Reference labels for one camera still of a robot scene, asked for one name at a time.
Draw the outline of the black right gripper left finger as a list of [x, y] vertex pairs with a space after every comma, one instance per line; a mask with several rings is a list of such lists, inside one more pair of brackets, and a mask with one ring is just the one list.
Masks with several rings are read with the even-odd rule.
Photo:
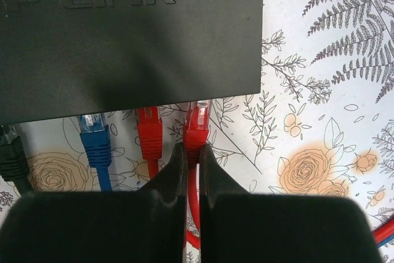
[[2, 262], [184, 262], [187, 155], [136, 191], [23, 195], [1, 226]]

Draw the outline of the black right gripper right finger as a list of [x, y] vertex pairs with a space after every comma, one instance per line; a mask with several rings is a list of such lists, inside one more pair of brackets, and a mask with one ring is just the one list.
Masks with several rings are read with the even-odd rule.
[[203, 262], [380, 262], [367, 220], [348, 198], [252, 194], [200, 154]]

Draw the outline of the black network switch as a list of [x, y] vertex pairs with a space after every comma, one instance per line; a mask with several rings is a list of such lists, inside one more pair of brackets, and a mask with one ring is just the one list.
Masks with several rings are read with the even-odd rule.
[[1, 0], [1, 123], [260, 91], [263, 0]]

